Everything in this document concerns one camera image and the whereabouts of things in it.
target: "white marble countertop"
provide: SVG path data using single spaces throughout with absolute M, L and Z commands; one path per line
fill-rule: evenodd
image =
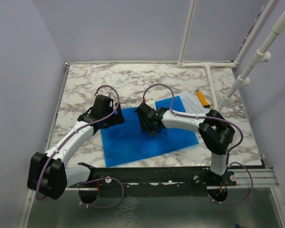
M 212 68 L 211 73 L 216 94 L 219 97 L 231 87 L 234 76 L 231 68 Z M 122 108 L 126 108 L 138 106 L 142 101 L 144 90 L 156 83 L 170 86 L 175 94 L 184 90 L 194 93 L 195 90 L 199 89 L 207 101 L 212 104 L 206 71 L 203 68 L 178 68 L 174 64 L 71 65 L 51 146 L 59 142 L 74 126 L 78 116 L 93 105 L 94 93 L 99 86 L 111 85 L 115 87 L 120 95 Z M 147 98 L 154 100 L 161 100 L 170 96 L 169 90 L 163 87 L 155 87 L 149 90 L 147 94 Z M 242 99 L 238 92 L 235 93 L 235 96 L 235 104 L 224 107 L 220 111 L 224 118 L 237 124 L 244 133 L 242 144 L 230 153 L 230 162 L 237 161 L 243 165 L 261 165 L 261 156 Z M 197 134 L 197 137 L 199 144 L 193 147 L 130 162 L 118 167 L 209 166 L 211 152 L 206 148 L 201 136 Z M 232 144 L 238 141 L 239 133 L 236 132 Z M 79 162 L 85 162 L 95 167 L 105 167 L 100 132 L 97 132 L 82 145 L 69 161 L 68 166 L 73 166 Z

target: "blue silicone mat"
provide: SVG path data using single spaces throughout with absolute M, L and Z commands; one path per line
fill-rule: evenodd
M 170 107 L 171 98 L 155 103 L 157 109 Z M 125 119 L 123 124 L 101 130 L 107 167 L 155 157 L 199 143 L 194 132 L 182 129 L 162 129 L 154 137 L 150 133 L 142 133 L 135 109 L 122 110 Z M 179 96 L 174 99 L 173 109 L 185 112 Z

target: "orange object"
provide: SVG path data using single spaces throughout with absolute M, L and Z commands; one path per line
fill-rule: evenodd
M 206 101 L 204 95 L 198 89 L 196 90 L 196 95 L 198 96 L 199 101 L 201 102 L 201 104 L 203 105 L 204 108 L 209 108 L 210 107 L 210 105 Z

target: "lavender wall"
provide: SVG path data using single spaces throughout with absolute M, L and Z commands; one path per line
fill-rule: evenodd
M 236 69 L 241 74 L 285 10 L 279 1 Z M 285 199 L 285 32 L 268 49 L 269 63 L 260 63 L 249 77 L 251 85 L 241 89 L 258 146 L 269 167 L 274 167 Z
M 0 0 L 0 228 L 16 227 L 31 156 L 42 152 L 64 61 L 31 0 Z
M 177 61 L 190 0 L 33 0 L 68 62 Z M 268 0 L 196 0 L 186 61 L 234 60 Z

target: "purple cable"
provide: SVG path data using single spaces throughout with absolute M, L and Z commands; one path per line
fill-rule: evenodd
M 239 205 L 239 204 L 241 204 L 241 203 L 246 202 L 246 201 L 251 197 L 251 195 L 252 195 L 252 192 L 253 192 L 253 180 L 252 180 L 251 173 L 249 172 L 249 170 L 248 170 L 244 165 L 242 165 L 242 164 L 240 164 L 240 163 L 238 163 L 238 162 L 236 162 L 236 161 L 230 163 L 229 167 L 231 167 L 233 164 L 238 164 L 238 165 L 242 166 L 242 168 L 245 169 L 246 172 L 248 173 L 249 178 L 250 178 L 250 181 L 251 181 L 250 192 L 249 192 L 249 194 L 246 196 L 246 198 L 244 198 L 242 201 L 237 202 L 237 203 L 222 203 L 222 202 L 216 201 L 215 199 L 213 199 L 213 198 L 209 195 L 209 197 L 212 199 L 212 201 L 215 202 L 215 203 L 217 203 L 217 204 L 219 204 L 219 205 L 223 205 L 223 206 L 236 206 L 236 205 Z
M 171 104 L 170 104 L 170 112 L 171 112 L 172 114 L 174 114 L 174 115 L 176 115 L 176 116 L 180 116 L 180 117 L 187 117 L 187 118 L 197 119 L 196 116 L 185 115 L 185 114 L 179 114 L 179 113 L 176 113 L 176 112 L 174 112 L 174 111 L 172 110 L 173 102 L 174 102 L 174 92 L 173 92 L 173 90 L 172 90 L 169 86 L 167 86 L 167 85 L 165 85 L 165 84 L 154 84 L 154 85 L 149 86 L 149 87 L 144 91 L 144 93 L 143 93 L 143 95 L 142 95 L 143 100 L 144 100 L 144 97 L 145 97 L 147 91 L 148 91 L 150 88 L 154 87 L 154 86 L 163 86 L 163 87 L 166 87 L 167 89 L 169 89 L 169 90 L 171 91 L 172 100 L 171 100 Z M 234 126 L 234 127 L 239 131 L 240 136 L 241 136 L 240 140 L 238 141 L 237 144 L 235 144 L 234 146 L 232 146 L 231 148 L 229 148 L 229 149 L 228 149 L 228 152 L 230 152 L 232 149 L 234 149 L 235 147 L 239 146 L 239 145 L 243 142 L 244 134 L 243 134 L 242 130 L 241 130 L 236 124 L 234 124 L 234 123 L 232 123 L 232 122 L 230 122 L 230 121 L 228 121 L 228 120 L 220 119 L 220 118 L 213 117 L 213 116 L 199 116 L 198 118 L 199 118 L 199 119 L 212 119 L 212 120 L 218 120 L 218 121 L 221 121 L 221 122 L 224 122 L 224 123 L 228 123 L 228 124 Z M 245 199 L 243 199 L 242 201 L 240 201 L 240 202 L 238 202 L 238 203 L 234 203 L 234 204 L 223 204 L 223 203 L 221 203 L 221 202 L 215 201 L 215 200 L 211 197 L 212 201 L 214 201 L 214 202 L 216 202 L 216 203 L 218 203 L 218 204 L 220 204 L 220 205 L 226 205 L 226 206 L 238 205 L 238 204 L 241 204 L 241 203 L 247 201 L 247 200 L 250 198 L 250 196 L 252 195 L 252 192 L 253 192 L 253 181 L 252 181 L 252 177 L 251 177 L 250 172 L 248 171 L 248 169 L 247 169 L 244 165 L 242 165 L 242 164 L 240 164 L 240 163 L 238 163 L 238 162 L 236 162 L 236 161 L 235 161 L 235 162 L 232 162 L 232 163 L 229 165 L 229 167 L 231 167 L 231 165 L 233 165 L 233 164 L 235 164 L 235 163 L 238 164 L 238 165 L 240 165 L 240 166 L 242 166 L 242 167 L 247 171 L 247 173 L 249 174 L 250 180 L 251 180 L 251 190 L 250 190 L 250 193 L 248 194 L 248 196 L 247 196 Z
M 117 182 L 120 184 L 120 186 L 122 187 L 122 196 L 120 197 L 120 199 L 118 200 L 118 202 L 115 203 L 115 204 L 113 204 L 113 205 L 111 205 L 111 206 L 103 206 L 103 207 L 101 207 L 101 206 L 94 206 L 94 205 L 92 205 L 92 204 L 85 204 L 85 203 L 81 200 L 80 195 L 78 194 L 78 199 L 80 200 L 80 205 L 83 204 L 83 205 L 85 205 L 85 206 L 87 206 L 87 207 L 90 207 L 90 208 L 97 208 L 97 209 L 110 209 L 110 208 L 116 207 L 118 204 L 120 204 L 120 203 L 123 201 L 123 199 L 124 199 L 124 186 L 123 186 L 123 184 L 121 183 L 120 180 L 118 180 L 118 179 L 116 179 L 116 178 L 114 178 L 114 177 L 102 177 L 102 178 L 95 179 L 95 180 L 89 180 L 89 181 L 86 181 L 86 182 L 81 182 L 81 184 L 89 184 L 89 183 L 93 183 L 93 182 L 96 182 L 96 181 L 102 181 L 102 180 L 106 180 L 106 179 L 112 179 L 112 180 L 114 180 L 114 181 L 117 181 Z
M 101 119 L 99 119 L 99 120 L 93 121 L 93 122 L 91 122 L 91 123 L 87 123 L 87 124 L 85 124 L 85 125 L 83 125 L 83 126 L 77 128 L 75 131 L 73 131 L 73 132 L 57 147 L 57 151 L 59 151 L 59 150 L 67 143 L 67 141 L 69 141 L 70 138 L 72 138 L 73 135 L 76 134 L 78 131 L 82 130 L 82 129 L 85 128 L 85 127 L 92 126 L 93 124 L 96 124 L 96 123 L 98 123 L 98 122 L 100 122 L 100 121 L 103 121 L 103 120 L 109 118 L 111 115 L 113 115 L 113 114 L 115 113 L 115 111 L 117 110 L 117 108 L 118 108 L 118 106 L 119 106 L 119 94 L 118 94 L 117 90 L 114 89 L 112 86 L 110 86 L 110 85 L 101 85 L 100 87 L 97 88 L 95 95 L 98 93 L 99 89 L 101 89 L 101 88 L 103 88 L 103 87 L 108 87 L 108 88 L 112 89 L 112 90 L 116 93 L 116 96 L 117 96 L 117 104 L 116 104 L 116 107 L 114 108 L 114 110 L 113 110 L 109 115 L 105 116 L 104 118 L 101 118 Z M 56 153 L 57 153 L 57 152 L 53 152 L 52 155 L 47 159 L 47 161 L 46 161 L 45 165 L 43 166 L 43 169 L 42 169 L 42 171 L 41 171 L 41 173 L 40 173 L 40 176 L 39 176 L 39 179 L 38 179 L 38 182 L 37 182 L 37 187 L 36 187 L 36 200 L 38 200 L 38 201 L 44 200 L 45 197 L 46 197 L 46 196 L 44 196 L 44 197 L 42 197 L 42 198 L 39 197 L 39 189 L 40 189 L 40 185 L 41 185 L 41 180 L 42 180 L 42 177 L 43 177 L 43 175 L 44 175 L 45 170 L 47 169 L 47 166 L 48 166 L 49 162 L 50 162 L 51 159 L 55 156 Z
M 39 179 L 38 179 L 38 182 L 37 182 L 37 187 L 36 187 L 36 200 L 38 200 L 38 201 L 44 200 L 46 198 L 46 196 L 43 196 L 43 197 L 39 196 L 39 189 L 40 189 L 40 185 L 41 185 L 41 180 L 42 180 L 43 174 L 46 171 L 49 162 L 55 156 L 55 154 L 56 154 L 56 152 L 53 152 L 52 155 L 47 159 L 47 161 L 44 164 L 44 166 L 42 168 L 42 171 L 40 173 L 40 176 L 39 176 Z

